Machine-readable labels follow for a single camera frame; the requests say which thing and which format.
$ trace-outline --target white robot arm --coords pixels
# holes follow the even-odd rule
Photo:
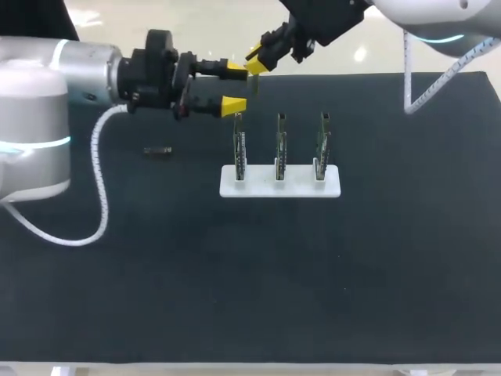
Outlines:
[[[501,38],[499,0],[372,0],[389,20],[447,56]]]

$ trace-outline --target white floor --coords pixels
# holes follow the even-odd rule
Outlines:
[[[246,52],[265,31],[277,28],[288,13],[278,0],[67,0],[71,16],[83,41],[118,45],[129,56],[144,46],[150,28],[168,29],[179,51],[191,50],[199,58],[229,58],[242,63]],[[416,71],[444,71],[452,59],[438,55],[424,44],[415,43]],[[501,91],[501,49],[469,66],[469,71],[486,71],[498,93]],[[274,74],[357,74],[401,72],[402,32],[370,10],[366,21],[327,48],[318,47],[313,56],[297,65],[290,57],[281,61]],[[49,375],[52,364],[17,364],[20,375]],[[78,376],[111,375],[221,375],[270,374],[251,371],[163,371],[137,366],[79,370]],[[347,376],[391,376],[391,371],[294,371],[277,374]]]

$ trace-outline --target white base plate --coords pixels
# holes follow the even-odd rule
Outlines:
[[[316,180],[313,164],[288,164],[284,180],[276,180],[273,164],[248,164],[245,179],[236,180],[235,165],[222,167],[219,194],[222,197],[339,197],[341,185],[337,166],[329,164],[325,180]]]

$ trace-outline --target white cable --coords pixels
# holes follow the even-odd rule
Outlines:
[[[457,60],[435,83],[430,86],[414,103],[412,103],[412,67],[411,67],[411,46],[409,43],[409,33],[404,31],[404,111],[406,114],[413,114],[418,111],[428,100],[445,86],[456,74],[465,66],[479,56],[492,51],[501,43],[498,38],[488,38],[482,43],[468,51],[463,57]]]
[[[35,225],[33,225],[30,221],[23,217],[19,211],[14,208],[11,204],[4,204],[5,209],[9,211],[10,214],[13,215],[15,219],[19,221],[24,227],[30,230],[32,233],[50,241],[51,243],[65,245],[67,247],[82,247],[84,245],[88,245],[94,243],[98,239],[100,239],[106,231],[108,227],[108,217],[109,217],[109,208],[108,208],[108,199],[106,197],[106,187],[104,186],[103,173],[101,172],[101,163],[99,161],[99,136],[101,135],[101,131],[103,130],[106,122],[115,114],[119,114],[121,112],[127,112],[127,106],[120,105],[111,107],[108,109],[96,122],[94,126],[94,130],[92,131],[91,137],[91,159],[92,159],[92,169],[94,170],[94,176],[96,179],[97,192],[99,195],[99,201],[101,203],[101,222],[97,231],[86,239],[81,240],[65,240],[59,239],[58,237],[53,237],[49,235]]]

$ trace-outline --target dark tabletop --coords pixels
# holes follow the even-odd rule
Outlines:
[[[436,77],[417,75],[415,90]],[[51,245],[0,211],[0,360],[501,363],[499,100],[485,74],[463,74],[406,117],[402,90],[400,74],[261,80],[248,162],[272,162],[282,111],[289,163],[308,163],[328,111],[338,199],[223,199],[231,119],[117,115],[103,133],[101,241]],[[71,111],[71,188],[17,205],[55,236],[97,227],[99,112]],[[153,145],[171,159],[145,159]]]

